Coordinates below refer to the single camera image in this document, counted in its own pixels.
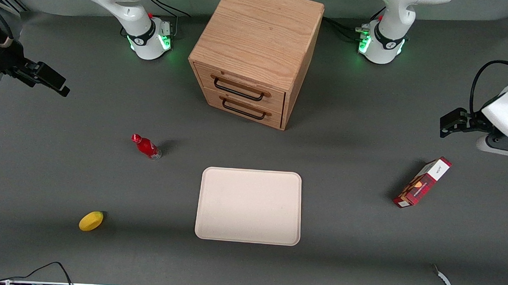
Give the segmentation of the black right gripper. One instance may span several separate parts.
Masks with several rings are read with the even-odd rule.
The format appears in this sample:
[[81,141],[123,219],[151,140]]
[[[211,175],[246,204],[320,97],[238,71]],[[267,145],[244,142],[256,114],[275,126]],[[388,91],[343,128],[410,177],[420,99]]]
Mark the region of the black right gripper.
[[7,48],[0,47],[0,73],[22,81],[26,85],[43,84],[66,97],[70,89],[66,79],[44,62],[35,63],[24,56],[21,43],[14,41]]

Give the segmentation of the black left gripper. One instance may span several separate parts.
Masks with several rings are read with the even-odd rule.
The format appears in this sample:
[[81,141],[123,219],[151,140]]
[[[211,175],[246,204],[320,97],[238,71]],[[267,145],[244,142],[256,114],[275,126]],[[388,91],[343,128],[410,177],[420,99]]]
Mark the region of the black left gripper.
[[467,112],[464,108],[457,108],[440,118],[440,138],[453,133],[484,132],[493,134],[495,126],[483,115],[482,111]]

